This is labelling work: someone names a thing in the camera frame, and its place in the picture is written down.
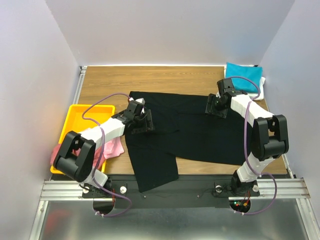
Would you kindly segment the black t shirt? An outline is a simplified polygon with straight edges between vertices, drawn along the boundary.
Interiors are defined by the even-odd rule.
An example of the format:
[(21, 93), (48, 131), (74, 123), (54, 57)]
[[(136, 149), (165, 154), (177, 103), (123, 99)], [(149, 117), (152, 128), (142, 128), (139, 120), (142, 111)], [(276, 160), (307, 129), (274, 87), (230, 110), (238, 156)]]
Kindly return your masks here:
[(241, 166), (245, 161), (244, 118), (229, 109), (226, 118), (205, 113), (207, 97), (131, 91), (144, 98), (154, 130), (126, 134), (125, 143), (138, 190), (146, 192), (179, 178), (176, 158)]

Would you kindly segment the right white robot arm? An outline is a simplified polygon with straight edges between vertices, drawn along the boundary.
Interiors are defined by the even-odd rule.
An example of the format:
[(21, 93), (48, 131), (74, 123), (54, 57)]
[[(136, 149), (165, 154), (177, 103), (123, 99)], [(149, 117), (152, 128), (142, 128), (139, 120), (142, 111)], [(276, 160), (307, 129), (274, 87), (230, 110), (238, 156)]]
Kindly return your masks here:
[(263, 109), (244, 90), (237, 90), (230, 77), (219, 80), (217, 87), (218, 93), (208, 96), (206, 114), (225, 119), (228, 110), (233, 110), (244, 119), (245, 161), (232, 175), (231, 191), (258, 192), (257, 179), (265, 168), (289, 150), (287, 119)]

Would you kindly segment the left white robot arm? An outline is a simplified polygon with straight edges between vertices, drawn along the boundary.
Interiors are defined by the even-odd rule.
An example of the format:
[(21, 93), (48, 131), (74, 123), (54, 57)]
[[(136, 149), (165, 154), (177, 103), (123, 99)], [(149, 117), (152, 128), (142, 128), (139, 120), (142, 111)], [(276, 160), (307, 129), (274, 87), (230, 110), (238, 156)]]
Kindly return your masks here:
[(53, 167), (78, 183), (103, 187), (108, 176), (94, 166), (94, 156), (106, 142), (126, 134), (153, 131), (152, 114), (143, 98), (129, 100), (125, 110), (106, 122), (80, 133), (69, 131), (56, 154)]

